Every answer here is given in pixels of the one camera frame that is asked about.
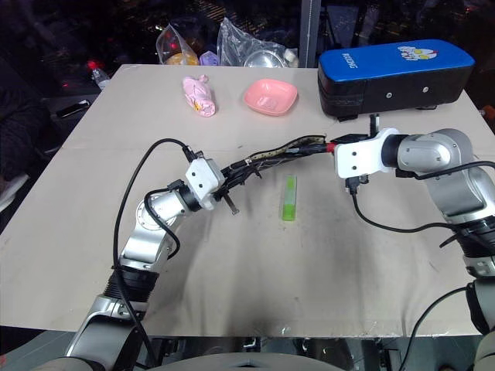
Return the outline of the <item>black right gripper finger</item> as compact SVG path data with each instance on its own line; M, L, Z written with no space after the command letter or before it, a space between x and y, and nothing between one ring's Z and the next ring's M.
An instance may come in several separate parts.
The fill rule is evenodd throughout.
M345 134L341 137L338 137L335 139L335 144L336 145L339 145L339 144L350 144L350 143L356 143L356 142L359 142L359 141L365 141L367 139L369 139L369 135L368 134L355 134L355 133L352 133L352 134Z

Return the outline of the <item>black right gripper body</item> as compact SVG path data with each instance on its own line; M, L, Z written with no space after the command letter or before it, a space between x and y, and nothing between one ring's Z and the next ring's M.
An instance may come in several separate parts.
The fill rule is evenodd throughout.
M379 114L370 114L369 119L370 119L369 133L365 134L362 137L362 140L375 138L378 135L378 132L380 130L380 115Z

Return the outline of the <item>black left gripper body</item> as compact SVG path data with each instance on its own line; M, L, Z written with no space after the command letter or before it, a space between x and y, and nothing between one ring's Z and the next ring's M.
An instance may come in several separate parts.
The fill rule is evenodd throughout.
M235 177L241 172L230 173L228 167L229 166L221 170L221 173L224 176L224 183L220 186L220 188L217 191L213 193L213 199L216 202L224 200L227 203L227 206L230 208L231 213L235 216L236 214L239 213L239 209L234 205L234 202L229 197L228 193L230 189L235 187L234 186Z

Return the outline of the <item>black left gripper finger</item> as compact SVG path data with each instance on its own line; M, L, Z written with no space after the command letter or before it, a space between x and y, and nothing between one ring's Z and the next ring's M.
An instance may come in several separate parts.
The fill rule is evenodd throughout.
M234 186L244 186L245 182L252 176L256 176L259 179L262 179L262 175L260 172L256 171L249 171L249 172L242 172L238 175L236 175L235 180L234 180Z
M256 168L256 163L249 158L242 159L238 162L229 165L229 172L243 172L243 173L256 173L258 170Z

